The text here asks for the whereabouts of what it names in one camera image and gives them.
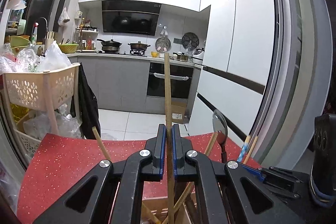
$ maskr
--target black garbage bag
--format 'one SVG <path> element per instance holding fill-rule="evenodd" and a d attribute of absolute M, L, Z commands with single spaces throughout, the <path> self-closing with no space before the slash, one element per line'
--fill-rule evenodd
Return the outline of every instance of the black garbage bag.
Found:
<path fill-rule="evenodd" d="M 87 83 L 82 63 L 78 67 L 78 99 L 82 119 L 80 131 L 85 138 L 95 140 L 96 138 L 92 132 L 92 127 L 97 128 L 100 136 L 98 102 L 97 97 Z M 74 97 L 72 97 L 70 112 L 73 117 L 76 116 Z"/>

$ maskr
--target stove burner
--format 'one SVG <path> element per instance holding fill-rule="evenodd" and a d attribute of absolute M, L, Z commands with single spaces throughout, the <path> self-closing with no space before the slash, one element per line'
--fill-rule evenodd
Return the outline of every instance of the stove burner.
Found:
<path fill-rule="evenodd" d="M 129 53 L 132 55 L 145 55 L 145 50 L 130 50 Z"/>

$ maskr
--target white label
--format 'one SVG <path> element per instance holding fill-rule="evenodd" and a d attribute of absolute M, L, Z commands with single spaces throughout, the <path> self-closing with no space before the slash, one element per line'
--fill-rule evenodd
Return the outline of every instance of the white label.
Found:
<path fill-rule="evenodd" d="M 172 113 L 172 118 L 173 119 L 182 120 L 182 114 L 180 114 L 180 113 Z"/>

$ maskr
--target red speckled tabletop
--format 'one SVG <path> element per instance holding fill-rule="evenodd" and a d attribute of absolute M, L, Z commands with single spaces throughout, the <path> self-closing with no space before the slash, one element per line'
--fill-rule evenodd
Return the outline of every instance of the red speckled tabletop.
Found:
<path fill-rule="evenodd" d="M 204 153 L 211 134 L 188 137 L 193 148 Z M 112 161 L 127 159 L 144 148 L 146 141 L 104 141 Z M 240 148 L 230 139 L 226 142 L 228 160 L 238 158 Z M 32 159 L 19 193 L 17 217 L 31 224 L 41 213 L 78 182 L 97 163 L 105 159 L 95 140 L 71 139 L 47 134 Z M 211 160 L 221 161 L 221 149 L 215 143 Z M 253 168 L 259 165 L 250 159 Z M 161 182 L 145 182 L 143 198 L 167 196 L 167 176 Z"/>

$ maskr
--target tiled backsplash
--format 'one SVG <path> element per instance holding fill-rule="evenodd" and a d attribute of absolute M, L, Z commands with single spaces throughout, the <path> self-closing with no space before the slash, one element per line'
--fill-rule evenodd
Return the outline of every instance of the tiled backsplash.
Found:
<path fill-rule="evenodd" d="M 113 39 L 117 42 L 122 43 L 120 47 L 120 53 L 129 53 L 130 46 L 128 45 L 128 43 L 137 43 L 138 41 L 141 41 L 141 43 L 151 45 L 146 51 L 146 55 L 151 55 L 152 51 L 156 51 L 155 42 L 159 37 L 161 37 L 160 33 L 163 26 L 167 26 L 168 38 L 171 42 L 171 49 L 169 50 L 170 55 L 172 55 L 173 52 L 185 51 L 182 45 L 173 43 L 174 38 L 181 39 L 185 33 L 193 32 L 199 38 L 199 47 L 204 47 L 204 40 L 206 39 L 208 31 L 208 21 L 171 14 L 167 12 L 160 13 L 154 37 L 140 34 L 103 32 L 101 11 L 99 9 L 88 10 L 87 14 L 84 17 L 91 20 L 91 26 L 100 29 L 100 33 L 98 35 L 99 39 Z M 100 43 L 98 43 L 97 49 L 100 49 L 100 47 L 101 45 Z"/>

